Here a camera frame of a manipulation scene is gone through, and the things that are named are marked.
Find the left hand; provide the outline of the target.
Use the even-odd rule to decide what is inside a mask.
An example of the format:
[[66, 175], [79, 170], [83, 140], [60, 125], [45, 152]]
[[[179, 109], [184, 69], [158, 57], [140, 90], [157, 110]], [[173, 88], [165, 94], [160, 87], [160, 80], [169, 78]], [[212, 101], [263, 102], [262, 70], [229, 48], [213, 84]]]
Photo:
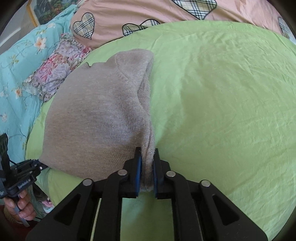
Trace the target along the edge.
[[4, 209], [9, 214], [9, 217], [16, 222], [22, 222], [22, 219], [27, 221], [33, 220], [37, 214], [27, 190], [23, 190], [18, 197], [17, 204], [11, 198], [4, 198]]

